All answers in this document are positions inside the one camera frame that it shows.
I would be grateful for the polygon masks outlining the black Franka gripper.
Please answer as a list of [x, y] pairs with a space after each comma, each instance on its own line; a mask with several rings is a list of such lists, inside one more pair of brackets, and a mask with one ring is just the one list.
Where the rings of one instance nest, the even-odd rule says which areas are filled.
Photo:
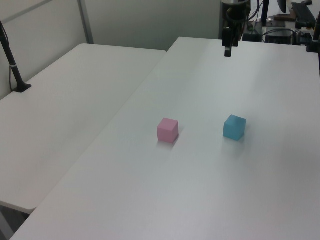
[[221, 0], [220, 26], [224, 56], [231, 57], [232, 46], [239, 46], [239, 28], [243, 27], [251, 11], [250, 0]]

